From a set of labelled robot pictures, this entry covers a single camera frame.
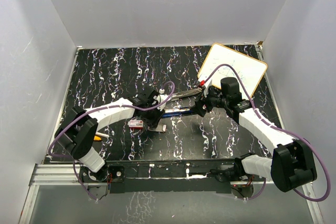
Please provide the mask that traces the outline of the staple strip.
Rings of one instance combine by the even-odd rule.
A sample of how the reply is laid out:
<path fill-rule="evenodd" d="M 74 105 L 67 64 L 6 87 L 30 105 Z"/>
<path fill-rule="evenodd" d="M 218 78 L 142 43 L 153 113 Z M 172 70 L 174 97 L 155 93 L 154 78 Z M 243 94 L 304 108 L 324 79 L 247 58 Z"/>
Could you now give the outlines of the staple strip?
<path fill-rule="evenodd" d="M 157 127 L 150 127 L 148 128 L 151 132 L 159 132 L 159 133 L 165 133 L 166 132 L 166 125 L 158 125 Z"/>

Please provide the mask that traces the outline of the red staple box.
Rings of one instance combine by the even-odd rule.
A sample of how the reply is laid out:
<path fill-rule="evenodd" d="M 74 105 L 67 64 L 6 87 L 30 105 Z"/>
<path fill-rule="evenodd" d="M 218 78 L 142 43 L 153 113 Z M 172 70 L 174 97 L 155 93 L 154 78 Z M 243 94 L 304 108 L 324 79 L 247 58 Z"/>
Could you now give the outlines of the red staple box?
<path fill-rule="evenodd" d="M 130 120 L 128 122 L 128 126 L 131 129 L 142 129 L 144 127 L 144 123 L 142 120 Z"/>

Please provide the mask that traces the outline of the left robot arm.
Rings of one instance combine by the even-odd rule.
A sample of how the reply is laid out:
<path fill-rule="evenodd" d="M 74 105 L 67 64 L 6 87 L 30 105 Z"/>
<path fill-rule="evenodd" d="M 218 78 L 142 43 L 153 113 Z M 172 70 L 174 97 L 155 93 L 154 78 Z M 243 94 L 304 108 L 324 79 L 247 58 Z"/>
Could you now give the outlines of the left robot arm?
<path fill-rule="evenodd" d="M 157 127 L 169 98 L 169 95 L 149 89 L 97 108 L 75 106 L 55 133 L 53 144 L 59 143 L 73 160 L 84 164 L 96 181 L 104 181 L 109 172 L 104 159 L 92 147 L 96 133 L 134 117 L 139 117 L 149 127 Z"/>

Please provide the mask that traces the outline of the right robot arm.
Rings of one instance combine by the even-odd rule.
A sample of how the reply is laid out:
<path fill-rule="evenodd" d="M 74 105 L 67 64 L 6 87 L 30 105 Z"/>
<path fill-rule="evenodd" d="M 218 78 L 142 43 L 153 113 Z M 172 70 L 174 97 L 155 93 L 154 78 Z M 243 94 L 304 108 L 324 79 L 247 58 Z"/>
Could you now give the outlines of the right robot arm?
<path fill-rule="evenodd" d="M 317 179 L 312 150 L 295 137 L 274 129 L 274 125 L 243 99 L 238 80 L 226 77 L 220 88 L 201 81 L 202 93 L 192 110 L 204 116 L 213 108 L 222 108 L 237 124 L 247 129 L 271 152 L 271 157 L 246 154 L 235 160 L 234 174 L 240 180 L 258 175 L 271 180 L 282 192 L 288 192 Z"/>

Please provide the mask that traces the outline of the yellow framed whiteboard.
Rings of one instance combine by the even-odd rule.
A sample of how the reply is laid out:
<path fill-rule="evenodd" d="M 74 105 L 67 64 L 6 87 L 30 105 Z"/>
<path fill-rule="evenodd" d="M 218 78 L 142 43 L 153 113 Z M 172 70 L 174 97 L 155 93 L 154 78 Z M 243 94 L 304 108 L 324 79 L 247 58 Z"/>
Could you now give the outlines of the yellow framed whiteboard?
<path fill-rule="evenodd" d="M 239 86 L 243 99 L 253 96 L 268 67 L 266 63 L 260 60 L 214 43 L 197 74 L 197 80 L 199 82 L 206 80 L 213 70 L 221 64 L 230 66 L 220 67 L 213 74 L 210 79 L 212 86 L 220 88 L 220 80 L 222 78 L 235 77 L 234 72 L 237 72 L 243 83 Z"/>

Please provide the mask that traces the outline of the white marker pen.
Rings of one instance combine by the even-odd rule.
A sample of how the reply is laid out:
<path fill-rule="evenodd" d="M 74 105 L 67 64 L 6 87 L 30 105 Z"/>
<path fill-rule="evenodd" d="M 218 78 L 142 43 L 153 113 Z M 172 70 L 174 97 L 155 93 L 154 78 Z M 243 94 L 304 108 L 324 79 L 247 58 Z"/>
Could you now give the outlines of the white marker pen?
<path fill-rule="evenodd" d="M 105 138 L 109 138 L 110 137 L 108 134 L 104 134 L 104 133 L 100 133 L 100 132 L 96 132 L 96 135 L 100 136 L 100 137 L 105 137 Z"/>

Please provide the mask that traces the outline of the orange marker cap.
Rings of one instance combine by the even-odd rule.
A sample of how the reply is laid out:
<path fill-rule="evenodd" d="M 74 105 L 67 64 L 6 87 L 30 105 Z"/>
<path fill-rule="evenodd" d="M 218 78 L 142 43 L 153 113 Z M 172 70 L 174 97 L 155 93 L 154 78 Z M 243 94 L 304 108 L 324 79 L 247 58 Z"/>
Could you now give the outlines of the orange marker cap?
<path fill-rule="evenodd" d="M 94 137 L 94 141 L 102 141 L 102 138 L 99 137 L 99 136 L 95 136 L 95 137 Z"/>

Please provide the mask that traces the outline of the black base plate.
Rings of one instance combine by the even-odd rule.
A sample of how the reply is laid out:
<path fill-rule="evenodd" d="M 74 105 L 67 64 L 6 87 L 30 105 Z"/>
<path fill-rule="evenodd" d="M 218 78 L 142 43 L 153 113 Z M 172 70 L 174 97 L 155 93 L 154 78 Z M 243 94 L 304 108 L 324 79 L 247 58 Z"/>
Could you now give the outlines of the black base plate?
<path fill-rule="evenodd" d="M 106 186 L 110 194 L 151 191 L 229 194 L 232 186 L 262 182 L 257 175 L 237 173 L 235 166 L 233 159 L 106 161 L 98 173 L 81 166 L 79 177 L 88 186 Z"/>

